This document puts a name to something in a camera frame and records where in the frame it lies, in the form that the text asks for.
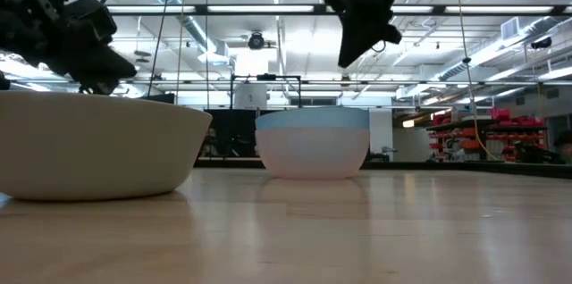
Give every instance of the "white cylinder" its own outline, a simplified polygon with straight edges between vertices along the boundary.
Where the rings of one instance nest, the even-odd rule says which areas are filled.
[[[266,84],[241,84],[234,92],[234,108],[242,110],[266,110]]]

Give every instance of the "wooden tabletop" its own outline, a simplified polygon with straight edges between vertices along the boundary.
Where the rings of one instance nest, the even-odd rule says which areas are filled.
[[[569,283],[572,184],[468,171],[343,181],[195,170],[178,192],[0,197],[0,283]]]

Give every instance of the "ceiling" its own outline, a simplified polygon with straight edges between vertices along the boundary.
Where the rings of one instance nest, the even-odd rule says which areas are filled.
[[[463,4],[571,4],[572,0],[461,0]],[[159,4],[157,0],[108,0],[109,4]],[[397,0],[397,4],[457,4],[458,0]],[[320,0],[184,0],[184,4],[320,4]],[[466,17],[463,20],[466,43],[469,50],[478,50],[491,39],[501,34],[501,24],[511,19],[506,17]],[[155,54],[162,17],[115,16],[118,31],[114,36],[112,46],[126,58],[135,62],[138,58],[135,50]],[[281,16],[277,21],[272,15],[235,15],[235,16],[196,16],[197,24],[204,29],[210,38],[221,39],[230,48],[231,55],[246,52],[245,38],[253,31],[262,32],[264,38],[273,42],[272,51],[267,52],[270,63],[268,70],[278,74],[281,70],[275,42],[278,41],[279,31],[283,49],[285,68],[283,73],[301,75],[306,79],[340,79],[341,74],[348,74],[352,79],[360,80],[416,80],[430,79],[431,73],[439,70],[455,60],[463,57],[463,33],[461,21],[453,17],[414,17],[399,16],[392,24],[402,33],[400,45],[388,44],[385,51],[378,54],[369,51],[351,64],[347,69],[337,66],[338,52],[341,42],[341,25],[333,16]],[[198,57],[203,54],[189,33],[173,16],[164,18],[162,36],[159,39],[156,57],[156,71],[161,72],[167,79],[176,79],[177,70],[181,71],[182,79],[204,79],[207,72],[210,80],[228,79],[228,65],[204,64]],[[541,58],[570,46],[571,33],[568,27],[561,27],[551,32],[553,44],[551,49],[524,52],[522,44],[516,44],[507,53],[482,63],[487,69],[487,75],[505,71],[531,58]],[[148,77],[152,62],[138,63],[139,76]],[[476,79],[487,79],[486,76]],[[518,73],[505,79],[519,79]],[[225,90],[228,84],[209,86]],[[162,90],[172,90],[175,86],[158,85]],[[355,90],[361,90],[365,85],[356,85]],[[203,90],[203,85],[180,85],[187,90]],[[319,86],[308,86],[307,89],[324,89]],[[396,91],[398,85],[375,85],[368,88],[373,91]],[[340,86],[328,86],[327,89],[341,89]],[[430,88],[423,91],[423,96],[431,97],[447,94],[446,89]]]

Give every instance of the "light blue bowl rim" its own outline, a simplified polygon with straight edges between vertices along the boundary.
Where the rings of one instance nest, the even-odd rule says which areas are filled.
[[[301,108],[268,113],[256,121],[257,129],[332,127],[369,129],[369,111],[342,106]]]

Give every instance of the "white bowl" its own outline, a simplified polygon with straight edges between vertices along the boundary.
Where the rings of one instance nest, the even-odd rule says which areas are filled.
[[[190,174],[208,113],[67,93],[0,93],[0,192],[100,200],[170,192]]]
[[[369,148],[369,129],[341,127],[258,130],[266,169],[289,179],[345,179],[356,175]]]

